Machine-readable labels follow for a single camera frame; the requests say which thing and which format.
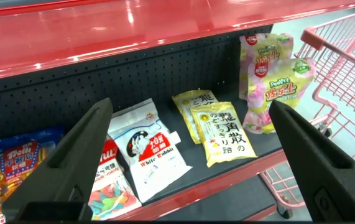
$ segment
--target product packaging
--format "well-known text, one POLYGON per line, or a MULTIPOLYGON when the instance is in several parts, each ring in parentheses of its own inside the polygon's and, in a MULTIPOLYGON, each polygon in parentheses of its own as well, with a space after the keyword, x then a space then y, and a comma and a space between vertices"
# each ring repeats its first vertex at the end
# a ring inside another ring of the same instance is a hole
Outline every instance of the product packaging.
POLYGON ((290 59, 293 37, 289 34, 256 34, 240 36, 241 59, 239 72, 239 97, 247 99, 247 69, 251 63, 290 59))
POLYGON ((210 90, 191 90, 174 96, 172 99, 183 115, 192 140, 195 144, 201 143, 190 108, 216 103, 218 102, 216 97, 214 97, 214 94, 210 90))
POLYGON ((311 58, 276 60, 249 66, 248 111, 243 126, 256 134, 274 132, 269 115, 273 100, 295 108, 315 74, 311 58))
POLYGON ((118 115, 112 118, 108 135, 129 165, 137 194, 144 203, 191 167, 185 164, 152 100, 118 115))
POLYGON ((89 199, 93 220, 115 218, 141 207, 116 160, 117 152, 115 142, 107 140, 89 199))
POLYGON ((55 149, 63 134, 63 128, 49 128, 0 139, 0 223, 6 222, 1 204, 55 149))
POLYGON ((216 162, 257 157, 230 102, 191 108, 191 112, 208 167, 216 162))

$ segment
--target candy bag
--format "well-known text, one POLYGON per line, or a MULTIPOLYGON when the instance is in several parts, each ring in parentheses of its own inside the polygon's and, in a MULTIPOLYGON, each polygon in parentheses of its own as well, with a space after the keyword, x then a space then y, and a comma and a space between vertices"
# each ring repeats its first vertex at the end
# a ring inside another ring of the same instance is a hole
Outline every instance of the candy bag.
POLYGON ((107 220, 141 207, 116 160, 117 152, 115 142, 107 140, 89 199, 92 220, 107 220))
POLYGON ((183 115, 184 122, 190 132, 192 141, 194 141, 195 144, 201 143, 190 108, 209 105, 218 102, 218 100, 210 90, 186 91, 185 93, 172 97, 172 99, 180 113, 183 115))
POLYGON ((108 135, 130 167, 142 203, 191 169, 158 117, 152 100, 111 119, 108 135))
POLYGON ((216 162, 257 157, 230 102, 191 108, 191 112, 208 167, 216 162))
POLYGON ((290 59, 293 37, 289 34, 243 35, 241 40, 241 67, 239 69, 239 98, 247 99, 247 74, 251 63, 290 59))
POLYGON ((56 148, 63 134, 58 127, 0 139, 0 223, 6 222, 1 204, 56 148))
POLYGON ((311 58, 252 63, 249 66, 248 111, 243 126, 256 134, 274 132, 269 115, 272 100, 295 108, 315 74, 311 58))

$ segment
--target pink candy bag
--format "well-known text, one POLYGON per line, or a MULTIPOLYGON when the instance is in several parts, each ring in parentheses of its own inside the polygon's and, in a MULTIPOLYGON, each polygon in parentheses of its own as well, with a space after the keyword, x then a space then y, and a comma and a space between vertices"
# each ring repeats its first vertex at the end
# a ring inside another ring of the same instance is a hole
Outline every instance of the pink candy bag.
POLYGON ((256 34, 240 36, 241 59, 239 98, 247 99, 247 69, 251 63, 290 59, 293 37, 289 34, 256 34))
POLYGON ((295 108, 315 75, 311 58, 252 63, 248 68, 248 111, 243 127, 255 134, 274 132, 269 115, 273 100, 295 108))

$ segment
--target yellow lozenge bag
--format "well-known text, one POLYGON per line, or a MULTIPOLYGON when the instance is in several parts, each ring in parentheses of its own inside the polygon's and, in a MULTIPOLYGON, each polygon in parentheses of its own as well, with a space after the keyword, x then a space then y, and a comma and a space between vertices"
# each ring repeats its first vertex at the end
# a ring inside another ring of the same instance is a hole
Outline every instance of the yellow lozenge bag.
POLYGON ((172 97, 195 144, 201 143, 190 108, 218 102, 210 90, 191 90, 172 97))
POLYGON ((230 102, 191 108, 191 112, 208 167, 216 162, 257 157, 230 102))

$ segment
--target trolli candy bag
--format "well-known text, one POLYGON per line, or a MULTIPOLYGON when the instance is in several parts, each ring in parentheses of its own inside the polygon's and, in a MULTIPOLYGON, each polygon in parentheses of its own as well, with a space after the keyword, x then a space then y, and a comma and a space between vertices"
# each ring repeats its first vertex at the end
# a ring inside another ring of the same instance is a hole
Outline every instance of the trolli candy bag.
POLYGON ((56 148, 64 135, 62 127, 0 139, 0 224, 6 222, 1 204, 56 148))
POLYGON ((247 99, 247 69, 251 63, 290 59, 293 37, 289 34, 256 34, 240 36, 241 59, 239 98, 247 99))
POLYGON ((107 220, 141 207, 116 160, 117 152, 115 142, 107 140, 89 199, 93 220, 107 220))
POLYGON ((216 162, 257 157, 230 102, 191 108, 191 112, 205 148, 208 167, 216 162))
POLYGON ((210 90, 191 90, 174 96, 172 99, 183 115, 192 140, 195 144, 201 143, 190 108, 218 102, 214 94, 210 90))
POLYGON ((130 167, 142 203, 191 169, 158 117, 152 100, 134 105, 111 119, 108 135, 130 167))
POLYGON ((252 63, 249 66, 248 111, 244 128, 256 134, 274 131, 269 107, 273 100, 295 108, 315 74, 311 58, 252 63))

